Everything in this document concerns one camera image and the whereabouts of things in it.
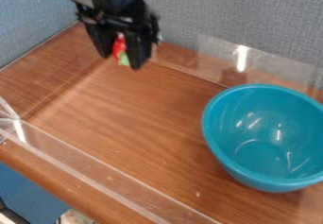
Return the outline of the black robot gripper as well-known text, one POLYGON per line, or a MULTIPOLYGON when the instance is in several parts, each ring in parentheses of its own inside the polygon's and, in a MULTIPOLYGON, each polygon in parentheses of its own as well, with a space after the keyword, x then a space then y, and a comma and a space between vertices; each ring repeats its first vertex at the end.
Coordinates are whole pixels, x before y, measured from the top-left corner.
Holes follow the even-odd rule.
MULTIPOLYGON (((84 9, 96 13, 92 20, 95 25, 85 24, 91 41, 103 58, 112 54, 112 45, 116 40, 116 28, 100 26, 99 23, 115 21, 120 26, 141 26, 148 24, 152 42, 162 42, 159 18, 149 9, 144 0, 72 0, 79 7, 79 14, 84 9)), ((139 70, 151 57, 151 36, 147 33, 128 31, 125 33, 127 57, 132 70, 139 70)))

